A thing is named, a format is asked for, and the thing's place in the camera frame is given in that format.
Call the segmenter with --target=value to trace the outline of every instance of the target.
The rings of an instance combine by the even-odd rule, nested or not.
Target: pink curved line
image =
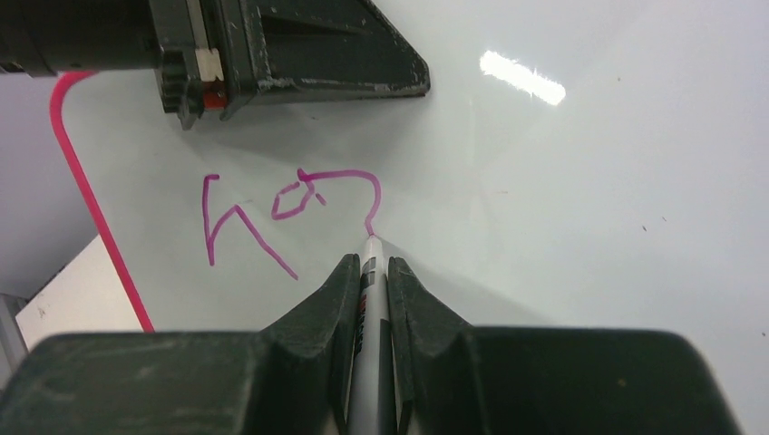
[[[284,211],[284,212],[277,212],[277,209],[280,205],[280,197],[282,195],[285,195],[286,193],[299,189],[299,186],[297,182],[289,184],[288,186],[285,186],[282,188],[275,196],[275,199],[272,202],[272,213],[271,216],[274,220],[283,220],[286,218],[292,218],[299,213],[305,211],[305,208],[307,208],[307,203],[312,198],[313,194],[315,194],[315,184],[313,184],[313,181],[319,180],[319,179],[342,179],[342,178],[358,178],[358,179],[365,179],[371,183],[371,185],[374,187],[374,204],[371,206],[371,209],[368,212],[368,215],[365,217],[364,225],[365,230],[368,233],[369,236],[373,236],[375,234],[374,232],[374,225],[372,224],[372,221],[374,220],[374,217],[376,216],[376,212],[379,211],[379,206],[382,203],[382,184],[379,182],[379,179],[376,177],[376,175],[372,174],[371,172],[367,172],[365,170],[360,169],[342,169],[342,170],[330,170],[326,172],[315,172],[313,174],[307,174],[305,171],[303,171],[301,168],[297,169],[297,176],[299,178],[299,181],[302,181],[305,183],[305,186],[307,186],[307,192],[305,192],[305,195],[302,197],[302,200],[299,201],[299,205],[291,208],[290,210]],[[316,198],[318,202],[320,202],[322,205],[326,204],[326,199],[320,196],[320,194],[316,194]]]
[[[248,228],[248,231],[251,233],[251,236],[253,236],[256,240],[259,246],[269,254],[279,265],[283,268],[283,270],[286,271],[292,278],[298,280],[299,275],[297,275],[296,272],[294,272],[294,269],[291,268],[291,266],[286,263],[286,261],[283,259],[280,254],[272,248],[272,246],[267,243],[267,240],[259,233],[257,228],[254,226],[253,222],[251,222],[251,219],[248,218],[248,215],[243,210],[243,208],[239,205],[232,206],[227,212],[225,212],[224,215],[222,215],[216,224],[214,224],[213,231],[210,230],[210,216],[209,216],[209,185],[210,182],[213,180],[219,179],[218,174],[209,174],[203,179],[203,198],[202,198],[202,206],[203,206],[203,230],[205,231],[206,235],[206,249],[209,254],[209,264],[211,266],[214,266],[216,264],[216,257],[215,257],[215,251],[214,251],[214,245],[216,242],[216,237],[219,235],[219,231],[221,230],[222,226],[224,226],[225,222],[227,222],[227,219],[231,218],[232,215],[237,214],[241,221],[243,221],[243,225]]]
[[[115,266],[115,271],[121,280],[125,294],[128,296],[129,302],[131,302],[133,312],[136,313],[136,318],[139,319],[139,325],[141,325],[141,329],[145,333],[151,333],[155,331],[155,328],[152,325],[152,320],[150,320],[150,316],[147,314],[147,309],[141,301],[139,291],[133,283],[131,274],[128,272],[128,267],[125,265],[118,244],[115,241],[115,237],[112,235],[110,226],[107,224],[107,219],[102,213],[99,201],[96,200],[96,196],[93,194],[91,183],[88,182],[88,177],[85,175],[83,165],[80,164],[80,160],[77,158],[77,153],[74,151],[72,141],[67,134],[67,129],[64,127],[62,117],[64,97],[76,83],[81,82],[92,75],[94,75],[94,72],[68,72],[59,79],[54,87],[54,92],[51,94],[51,102],[49,105],[51,126],[54,129],[56,139],[59,141],[59,147],[62,149],[64,158],[67,160],[67,164],[72,171],[77,187],[80,189],[85,204],[91,212],[93,222],[96,224],[96,228],[102,236],[102,242],[104,242],[104,246],[107,248],[107,253],[110,255],[112,264]]]

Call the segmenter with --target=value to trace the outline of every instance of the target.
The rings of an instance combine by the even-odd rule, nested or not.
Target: red line
[[[112,263],[117,270],[118,277],[121,280],[122,286],[125,289],[125,294],[128,296],[128,300],[131,301],[133,311],[136,313],[136,317],[139,319],[141,329],[146,333],[152,333],[155,328],[152,326],[152,321],[147,315],[147,310],[144,308],[144,304],[141,302],[139,292],[136,291],[136,285],[131,280],[131,275],[128,273],[128,267],[122,259],[118,245],[115,243],[115,238],[112,236],[110,227],[107,225],[107,220],[104,218],[102,209],[99,208],[99,202],[93,195],[91,185],[88,183],[88,178],[83,172],[83,166],[77,159],[72,142],[67,131],[64,128],[64,121],[62,119],[62,110],[64,105],[64,97],[67,92],[78,82],[81,82],[88,77],[94,75],[94,72],[69,72],[59,79],[54,87],[54,92],[51,94],[51,126],[54,128],[54,134],[56,139],[59,140],[59,146],[62,148],[64,157],[67,159],[67,163],[70,165],[70,170],[74,175],[74,180],[77,182],[80,193],[85,199],[85,204],[91,211],[93,221],[96,223],[96,228],[99,229],[99,233],[102,235],[102,241],[107,247],[107,253],[109,253]]]

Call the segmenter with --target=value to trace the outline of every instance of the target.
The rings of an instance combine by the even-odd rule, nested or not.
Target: marker
[[[365,242],[361,297],[353,350],[347,428],[350,435],[394,435],[395,393],[387,263],[382,242]]]

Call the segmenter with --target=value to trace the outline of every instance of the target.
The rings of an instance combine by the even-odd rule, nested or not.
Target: pink handwriting
[[[315,198],[317,202],[320,203],[320,205],[325,206],[326,199],[323,198],[320,193],[316,193],[315,181],[321,179],[357,178],[369,181],[374,188],[374,204],[371,206],[371,209],[369,209],[368,214],[365,217],[364,226],[369,236],[372,236],[375,233],[372,221],[374,220],[376,212],[379,210],[379,205],[382,202],[382,186],[379,183],[379,179],[377,179],[374,174],[359,169],[332,170],[327,172],[315,172],[312,174],[307,174],[305,171],[299,168],[297,169],[297,177],[299,178],[299,181],[295,181],[285,186],[275,195],[275,200],[272,203],[272,211],[270,213],[270,216],[273,220],[284,220],[302,213],[307,208],[307,204],[311,198]],[[216,264],[214,245],[216,243],[216,237],[219,234],[221,227],[225,224],[225,222],[227,222],[229,218],[232,217],[232,215],[237,214],[251,235],[257,240],[259,246],[265,252],[267,252],[292,278],[299,279],[297,273],[294,272],[294,269],[292,269],[291,266],[286,263],[283,257],[281,257],[280,254],[278,254],[275,249],[273,249],[272,246],[267,243],[267,240],[265,240],[264,237],[259,234],[257,228],[251,222],[251,219],[248,218],[248,215],[241,206],[237,204],[232,206],[229,210],[227,210],[227,212],[224,213],[224,215],[219,218],[219,220],[217,220],[216,224],[214,225],[214,229],[210,229],[209,187],[211,181],[217,179],[219,179],[218,174],[209,174],[203,179],[203,230],[206,236],[206,249],[209,254],[209,264],[211,266]],[[279,212],[278,209],[280,207],[280,197],[286,195],[288,192],[299,189],[302,184],[305,185],[307,191],[299,201],[299,205],[291,208],[290,210]]]

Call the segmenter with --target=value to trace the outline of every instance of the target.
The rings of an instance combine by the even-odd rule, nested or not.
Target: gray wall
[[[96,236],[48,120],[55,79],[0,75],[0,293],[32,296]]]

